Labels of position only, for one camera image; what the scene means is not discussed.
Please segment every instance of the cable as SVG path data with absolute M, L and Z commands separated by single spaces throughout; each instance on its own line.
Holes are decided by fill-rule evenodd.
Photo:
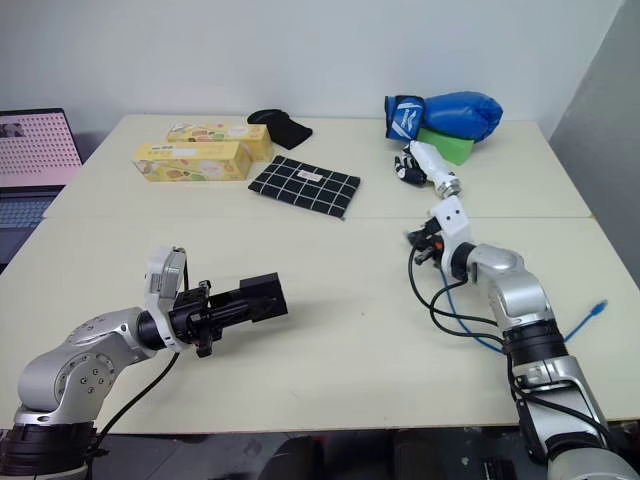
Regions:
M 182 284 L 185 292 L 189 290 L 189 271 L 187 269 L 186 258 L 184 261 L 184 268 L 182 272 Z M 124 414 L 127 413 L 129 409 L 131 409 L 131 407 L 133 407 L 136 403 L 138 403 L 138 401 L 140 401 L 142 397 L 144 397 L 147 393 L 153 390 L 153 388 L 162 381 L 162 379 L 167 375 L 167 373 L 169 373 L 169 371 L 173 368 L 179 356 L 180 356 L 180 353 L 175 352 L 171 357 L 171 360 L 169 361 L 167 366 L 164 368 L 164 370 L 162 370 L 162 372 L 160 372 L 160 375 L 158 375 L 140 393 L 138 393 L 135 397 L 133 397 L 124 407 L 118 410 L 118 412 L 113 417 L 111 417 L 111 420 L 107 422 L 107 424 L 102 429 L 100 434 L 96 437 L 96 441 L 89 449 L 88 460 L 87 460 L 87 476 L 86 476 L 87 480 L 91 480 L 91 478 L 93 477 L 93 459 L 98 456 L 105 455 L 107 453 L 103 450 L 100 450 L 100 445 L 102 444 L 103 440 L 109 433 L 109 430 L 113 428 L 113 426 L 118 422 L 118 420 L 120 420 L 124 416 Z
M 596 315 L 600 315 L 603 312 L 603 310 L 607 307 L 608 303 L 609 302 L 607 302 L 606 300 L 603 300 L 600 303 L 596 304 L 596 306 L 591 309 L 591 311 L 587 314 L 587 316 L 582 319 L 582 321 L 578 324 L 578 326 L 575 327 L 573 330 L 571 330 L 569 333 L 567 333 L 567 336 L 564 337 L 564 341 L 568 342 L 569 340 L 571 340 L 571 338 L 576 333 L 578 333 L 580 329 L 584 327 L 589 320 L 591 320 Z
M 438 301 L 438 298 L 440 298 L 440 296 L 445 293 L 448 292 L 449 290 L 452 290 L 454 288 L 458 288 L 461 287 L 462 285 L 466 284 L 467 280 L 461 280 L 457 283 L 453 283 L 449 286 L 446 286 L 444 288 L 441 288 L 440 290 L 438 290 L 436 292 L 436 294 L 433 296 L 433 298 L 431 299 L 431 306 L 429 307 L 429 314 L 431 315 L 431 320 L 433 321 L 433 323 L 436 324 L 436 326 L 450 334 L 450 335 L 455 335 L 456 337 L 470 337 L 470 338 L 489 338 L 495 342 L 498 342 L 500 345 L 504 344 L 504 341 L 500 338 L 497 337 L 495 335 L 491 335 L 490 333 L 463 333 L 463 332 L 457 332 L 455 330 L 451 330 L 449 328 L 446 328 L 445 326 L 443 326 L 440 322 L 438 322 L 438 319 L 435 316 L 436 313 L 436 309 L 434 308 L 434 305 L 436 304 L 436 302 Z M 490 323 L 490 320 L 487 319 L 482 319 L 482 318 L 478 318 L 477 321 L 485 321 L 485 323 Z
M 512 397 L 515 398 L 515 394 L 517 394 L 518 396 L 520 396 L 522 400 L 525 400 L 531 403 L 536 403 L 543 407 L 550 408 L 552 410 L 556 410 L 558 412 L 565 413 L 567 415 L 571 415 L 572 417 L 575 417 L 578 420 L 582 420 L 583 422 L 593 427 L 600 435 L 604 437 L 604 439 L 607 441 L 607 446 L 611 450 L 613 450 L 614 452 L 616 451 L 617 449 L 616 441 L 613 438 L 613 435 L 611 434 L 609 429 L 607 429 L 607 427 L 605 427 L 598 421 L 594 420 L 593 418 L 585 415 L 584 413 L 574 410 L 573 408 L 565 407 L 564 405 L 560 405 L 558 403 L 549 402 L 547 400 L 543 400 L 542 398 L 536 397 L 531 393 L 524 392 L 520 387 L 518 387 L 515 376 L 513 375 L 512 368 L 513 368 L 513 362 L 511 360 L 511 355 L 507 355 L 507 378 L 509 379 L 509 386 L 512 391 Z
M 447 283 L 447 276 L 444 274 L 444 272 L 442 271 L 442 269 L 440 269 L 440 275 L 442 276 L 442 283 L 444 283 L 444 286 L 448 286 Z M 447 290 L 447 298 L 449 299 L 449 306 L 451 307 L 451 312 L 454 315 L 457 315 L 458 312 L 456 312 L 456 307 L 453 304 L 453 297 L 451 296 L 451 290 Z M 467 332 L 467 333 L 473 333 L 471 331 L 471 329 L 469 327 L 467 327 L 467 325 L 460 319 L 458 318 L 458 324 L 462 327 L 462 329 Z M 482 338 L 478 338 L 478 337 L 474 337 L 474 340 L 478 343 L 480 343 L 481 345 L 484 345 L 485 347 L 487 347 L 490 350 L 493 350 L 494 352 L 497 353 L 503 353 L 502 350 L 494 345 L 491 345 L 489 342 L 487 342 L 486 340 L 483 340 Z
M 498 322 L 494 320 L 489 320 L 488 318 L 483 318 L 483 317 L 475 317 L 473 315 L 460 315 L 458 313 L 453 314 L 453 313 L 445 312 L 443 310 L 436 308 L 435 305 L 432 305 L 431 303 L 427 302 L 418 291 L 418 287 L 416 286 L 416 281 L 413 276 L 413 257 L 415 256 L 416 250 L 417 250 L 417 247 L 414 245 L 413 248 L 411 249 L 411 253 L 409 254 L 409 264 L 407 265 L 407 270 L 409 273 L 409 283 L 411 284 L 411 289 L 413 290 L 414 295 L 420 301 L 420 303 L 422 303 L 429 310 L 433 309 L 435 313 L 442 315 L 444 317 L 456 318 L 456 319 L 461 318 L 463 320 L 471 320 L 474 322 L 487 323 L 489 325 L 493 325 L 494 327 L 498 326 Z
M 447 277 L 446 277 L 446 275 L 444 274 L 444 272 L 442 271 L 442 269 L 440 269 L 440 275 L 441 275 L 441 277 L 442 277 L 442 283 L 443 283 L 443 284 L 444 284 L 444 286 L 446 287 L 446 286 L 448 285 Z M 456 314 L 456 315 L 457 315 L 456 307 L 455 307 L 455 305 L 454 305 L 454 303 L 453 303 L 453 297 L 451 296 L 451 292 L 450 292 L 450 291 L 447 291 L 447 298 L 448 298 L 448 300 L 449 300 L 449 307 L 451 308 L 451 311 L 452 311 L 454 314 Z M 571 331 L 570 331 L 570 332 L 569 332 L 569 333 L 564 337 L 564 341 L 565 341 L 565 342 L 568 342 L 569 340 L 571 340 L 571 338 L 572 338 L 576 333 L 578 333 L 578 332 L 582 329 L 582 327 L 584 327 L 584 326 L 589 322 L 589 320 L 591 320 L 593 317 L 595 317 L 595 316 L 597 316 L 597 315 L 600 315 L 600 314 L 604 311 L 604 309 L 607 307 L 607 305 L 608 305 L 607 300 L 603 300 L 603 301 L 601 301 L 600 303 L 597 303 L 597 304 L 596 304 L 596 305 L 591 309 L 591 311 L 587 314 L 587 316 L 586 316 L 586 317 L 584 317 L 584 318 L 582 319 L 582 321 L 581 321 L 581 322 L 580 322 L 580 323 L 579 323 L 579 324 L 578 324 L 578 325 L 577 325 L 573 330 L 571 330 Z M 466 324 L 465 324 L 465 323 L 464 323 L 460 318 L 458 318 L 457 320 L 458 320 L 458 324 L 462 327 L 462 329 L 463 329 L 465 332 L 467 332 L 467 333 L 473 333 L 473 332 L 471 331 L 471 329 L 470 329 L 469 327 L 467 327 L 467 325 L 466 325 Z M 490 343 L 487 343 L 487 342 L 485 342 L 484 340 L 482 340 L 482 339 L 480 339 L 480 338 L 476 339 L 476 341 L 477 341 L 477 342 L 479 342 L 479 343 L 481 343 L 481 344 L 482 344 L 482 345 L 484 345 L 485 347 L 489 348 L 490 350 L 493 350 L 494 352 L 497 352 L 497 353 L 503 353 L 503 352 L 502 352 L 502 350 L 500 350 L 499 348 L 494 347 L 494 346 L 493 346 L 493 345 L 491 345 Z

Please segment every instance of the blue boxing glove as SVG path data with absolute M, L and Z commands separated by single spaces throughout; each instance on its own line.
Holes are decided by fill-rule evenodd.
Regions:
M 418 137 L 424 118 L 424 100 L 412 95 L 384 97 L 387 117 L 387 138 L 408 142 Z
M 480 142 L 495 130 L 502 107 L 478 92 L 456 92 L 424 100 L 422 125 L 436 132 Z

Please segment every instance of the black cloth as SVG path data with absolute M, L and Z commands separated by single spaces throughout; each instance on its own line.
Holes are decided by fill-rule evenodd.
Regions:
M 360 185 L 359 177 L 278 155 L 249 190 L 298 207 L 342 218 Z
M 247 122 L 266 125 L 271 140 L 287 150 L 297 147 L 313 133 L 310 128 L 291 120 L 288 113 L 277 109 L 253 112 Z

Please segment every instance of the pink laptop screen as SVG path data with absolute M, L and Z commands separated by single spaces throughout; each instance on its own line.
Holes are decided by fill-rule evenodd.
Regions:
M 0 113 L 0 187 L 66 185 L 81 166 L 64 113 Z

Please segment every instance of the cardboard box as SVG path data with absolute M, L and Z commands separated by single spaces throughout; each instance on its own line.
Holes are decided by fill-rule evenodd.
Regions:
M 240 142 L 146 143 L 133 163 L 150 182 L 244 180 L 251 158 Z
M 179 123 L 167 134 L 168 142 L 228 142 L 237 141 L 249 149 L 254 162 L 270 162 L 273 145 L 266 125 L 197 125 Z

